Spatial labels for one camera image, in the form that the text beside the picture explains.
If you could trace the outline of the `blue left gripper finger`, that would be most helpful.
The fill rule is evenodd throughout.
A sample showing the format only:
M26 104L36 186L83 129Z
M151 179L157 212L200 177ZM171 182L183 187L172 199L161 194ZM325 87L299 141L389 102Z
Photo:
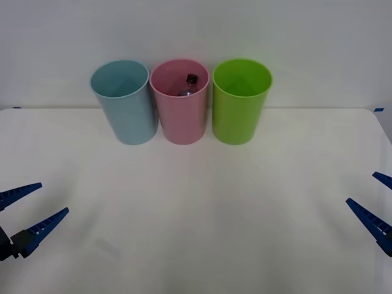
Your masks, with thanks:
M6 209L11 204L19 201L21 198L38 190L42 187L42 183L34 183L26 186L17 187L0 193L0 210Z
M32 227L13 235L10 238L12 241L12 255L15 258L18 258L19 255L23 258L30 256L68 213L69 209L64 208Z

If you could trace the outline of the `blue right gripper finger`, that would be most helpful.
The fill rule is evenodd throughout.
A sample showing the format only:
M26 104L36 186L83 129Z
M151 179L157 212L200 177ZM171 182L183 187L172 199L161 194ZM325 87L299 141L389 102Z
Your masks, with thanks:
M379 247L391 256L391 225L372 214L351 198L346 199L346 204L354 212L360 222L366 227L369 233L374 237Z
M382 184L384 184L386 187L388 187L389 189L392 189L392 177L384 175L377 171L374 172L372 176L378 181L380 181Z

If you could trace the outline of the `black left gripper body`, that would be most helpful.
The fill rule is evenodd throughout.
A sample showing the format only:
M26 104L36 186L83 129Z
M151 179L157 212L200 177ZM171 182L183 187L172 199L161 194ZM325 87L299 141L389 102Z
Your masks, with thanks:
M12 243L5 231L0 227L0 255L12 255Z

